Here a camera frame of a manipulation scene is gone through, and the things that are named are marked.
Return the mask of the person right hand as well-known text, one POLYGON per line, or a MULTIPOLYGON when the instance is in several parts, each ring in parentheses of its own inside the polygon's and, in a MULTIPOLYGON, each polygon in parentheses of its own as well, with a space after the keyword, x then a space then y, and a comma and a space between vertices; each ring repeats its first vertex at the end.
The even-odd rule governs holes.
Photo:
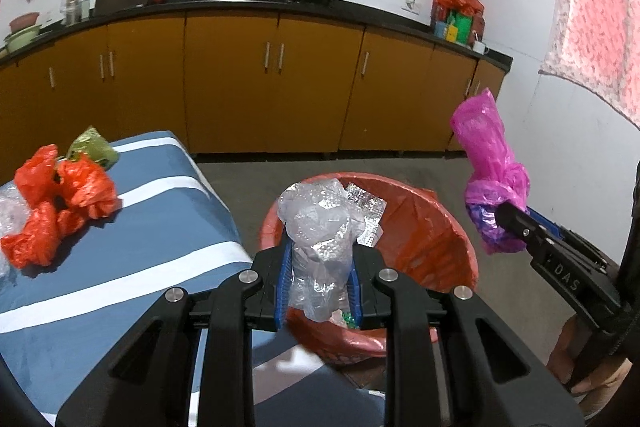
MULTIPOLYGON (((580 321, 576 315, 565 322, 547 363, 547 369, 562 384, 566 384, 573 374, 574 359, 570 356, 568 348, 576 337, 579 326, 580 321)), ((613 355, 570 389, 574 397, 580 398, 578 405, 585 418, 593 418, 608 404, 623 384, 631 367, 631 361, 613 355)))

